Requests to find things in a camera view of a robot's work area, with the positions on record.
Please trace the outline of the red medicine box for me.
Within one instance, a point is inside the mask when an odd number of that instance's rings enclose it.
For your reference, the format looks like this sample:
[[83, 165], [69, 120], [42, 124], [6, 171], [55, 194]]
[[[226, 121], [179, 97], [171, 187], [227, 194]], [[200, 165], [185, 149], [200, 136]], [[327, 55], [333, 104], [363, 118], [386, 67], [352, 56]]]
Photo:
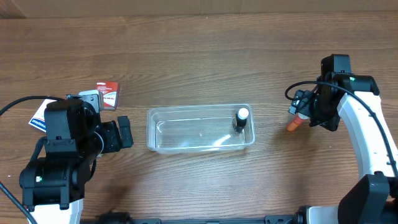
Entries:
[[116, 110], [119, 98], [119, 83], [97, 82], [96, 89], [103, 94], [104, 108], [107, 110]]

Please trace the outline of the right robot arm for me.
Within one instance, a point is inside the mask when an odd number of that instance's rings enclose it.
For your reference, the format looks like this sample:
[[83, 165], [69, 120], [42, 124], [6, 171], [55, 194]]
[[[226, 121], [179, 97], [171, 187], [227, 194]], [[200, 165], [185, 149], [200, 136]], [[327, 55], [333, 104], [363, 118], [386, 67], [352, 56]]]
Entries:
[[294, 131], [308, 120], [311, 127], [336, 131], [344, 121], [358, 165], [358, 183], [329, 207], [302, 206], [292, 223], [397, 223], [397, 146], [381, 108], [372, 76], [355, 75], [349, 55], [321, 60], [321, 75], [312, 90], [291, 97], [287, 125]]

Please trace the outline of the black bottle white cap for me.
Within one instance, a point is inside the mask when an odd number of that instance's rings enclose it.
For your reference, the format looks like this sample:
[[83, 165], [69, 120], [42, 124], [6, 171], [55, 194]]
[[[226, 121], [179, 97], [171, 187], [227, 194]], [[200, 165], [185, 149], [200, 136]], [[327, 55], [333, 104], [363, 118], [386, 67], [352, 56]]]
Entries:
[[249, 110], [247, 108], [240, 108], [233, 119], [233, 128], [236, 132], [241, 133], [247, 124]]

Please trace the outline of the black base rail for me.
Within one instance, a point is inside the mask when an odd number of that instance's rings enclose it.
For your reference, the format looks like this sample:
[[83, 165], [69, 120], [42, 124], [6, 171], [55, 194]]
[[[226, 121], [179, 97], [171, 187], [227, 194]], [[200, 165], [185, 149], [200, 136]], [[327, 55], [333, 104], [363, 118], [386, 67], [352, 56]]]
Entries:
[[133, 218], [128, 212], [108, 212], [93, 220], [81, 220], [81, 224], [305, 224], [305, 216], [297, 212], [294, 215], [266, 215], [262, 218], [211, 218], [161, 220], [159, 218]]

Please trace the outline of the white Hansaplast box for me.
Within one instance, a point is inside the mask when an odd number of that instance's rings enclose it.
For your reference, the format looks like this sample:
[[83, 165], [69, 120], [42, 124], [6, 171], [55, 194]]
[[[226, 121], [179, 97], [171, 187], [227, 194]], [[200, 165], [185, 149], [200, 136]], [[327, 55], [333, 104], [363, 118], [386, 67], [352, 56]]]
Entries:
[[49, 99], [44, 100], [42, 102], [42, 104], [40, 105], [40, 107], [38, 108], [38, 110], [33, 115], [33, 117], [30, 119], [28, 124], [34, 128], [37, 128], [37, 129], [43, 131], [43, 132], [46, 132], [44, 111], [47, 108], [47, 105], [54, 101], [55, 100], [49, 100]]

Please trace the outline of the orange bottle white cap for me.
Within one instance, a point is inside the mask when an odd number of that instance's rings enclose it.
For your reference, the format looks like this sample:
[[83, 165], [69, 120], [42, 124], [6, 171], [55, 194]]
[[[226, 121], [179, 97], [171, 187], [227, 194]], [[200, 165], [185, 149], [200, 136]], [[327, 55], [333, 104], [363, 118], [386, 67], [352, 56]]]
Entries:
[[308, 120], [309, 117], [301, 114], [301, 113], [297, 113], [293, 120], [286, 126], [286, 130], [292, 132], [295, 131], [304, 121]]

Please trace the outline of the clear plastic container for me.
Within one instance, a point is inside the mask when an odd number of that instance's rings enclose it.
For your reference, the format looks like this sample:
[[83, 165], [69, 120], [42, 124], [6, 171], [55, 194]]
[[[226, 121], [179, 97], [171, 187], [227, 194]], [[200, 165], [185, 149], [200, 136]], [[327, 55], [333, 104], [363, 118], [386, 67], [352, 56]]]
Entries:
[[[240, 108], [249, 116], [241, 133], [233, 128]], [[256, 140], [249, 104], [169, 106], [147, 113], [147, 147], [159, 154], [243, 150]]]

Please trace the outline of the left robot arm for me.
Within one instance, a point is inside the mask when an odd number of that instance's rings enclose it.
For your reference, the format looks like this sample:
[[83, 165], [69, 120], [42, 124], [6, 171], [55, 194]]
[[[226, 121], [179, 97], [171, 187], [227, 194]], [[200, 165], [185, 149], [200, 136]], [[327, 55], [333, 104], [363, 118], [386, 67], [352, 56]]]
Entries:
[[101, 122], [97, 103], [54, 101], [44, 111], [46, 135], [19, 176], [30, 223], [79, 223], [85, 184], [100, 154], [133, 145], [127, 116]]

